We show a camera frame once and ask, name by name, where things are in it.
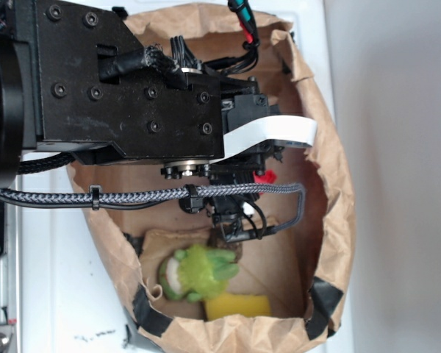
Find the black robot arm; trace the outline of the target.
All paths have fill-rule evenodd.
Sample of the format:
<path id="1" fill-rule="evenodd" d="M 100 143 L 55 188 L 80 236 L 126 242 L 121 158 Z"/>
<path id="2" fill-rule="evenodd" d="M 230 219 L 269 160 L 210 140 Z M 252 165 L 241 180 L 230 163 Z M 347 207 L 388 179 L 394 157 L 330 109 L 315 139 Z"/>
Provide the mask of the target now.
<path id="1" fill-rule="evenodd" d="M 7 204 L 33 208 L 141 210 L 171 199 L 186 213 L 215 208 L 213 224 L 229 242 L 276 232 L 244 229 L 244 204 L 255 205 L 254 176 L 280 157 L 261 138 L 228 157 L 224 138 L 237 127 L 276 114 L 251 70 L 259 30 L 247 1 L 230 1 L 245 35 L 244 54 L 200 61 L 181 36 L 171 53 L 145 46 L 125 12 L 65 1 L 0 1 L 0 231 Z M 207 190 L 83 194 L 14 191 L 17 176 L 83 165 L 160 164 L 168 179 L 207 177 Z"/>

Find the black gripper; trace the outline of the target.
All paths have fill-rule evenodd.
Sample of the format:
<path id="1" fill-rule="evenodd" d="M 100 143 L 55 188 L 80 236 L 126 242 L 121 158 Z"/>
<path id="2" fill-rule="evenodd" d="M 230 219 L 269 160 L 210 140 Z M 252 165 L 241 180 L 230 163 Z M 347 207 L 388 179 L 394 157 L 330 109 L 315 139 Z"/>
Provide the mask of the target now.
<path id="1" fill-rule="evenodd" d="M 180 76 L 169 75 L 168 84 L 174 88 L 188 89 L 195 79 L 203 85 L 210 83 L 212 88 L 220 91 L 223 134 L 245 128 L 246 124 L 260 118 L 279 114 L 279 108 L 270 106 L 268 98 L 259 92 L 257 80 L 252 76 L 247 80 L 232 79 L 219 76 L 209 69 L 199 74 L 185 74 L 185 83 L 182 83 Z M 283 150 L 279 142 L 262 138 L 260 142 L 250 143 L 248 148 L 217 163 L 199 160 L 168 163 L 164 165 L 162 175 L 167 179 L 179 179 L 192 173 L 208 177 L 211 185 L 255 183 L 256 177 L 266 175 L 265 161 L 269 157 L 281 160 Z M 215 237 L 227 243 L 237 243 L 276 233 L 273 227 L 267 225 L 264 213 L 256 205 L 258 198 L 258 192 L 205 198 L 213 209 L 212 222 L 217 228 Z"/>

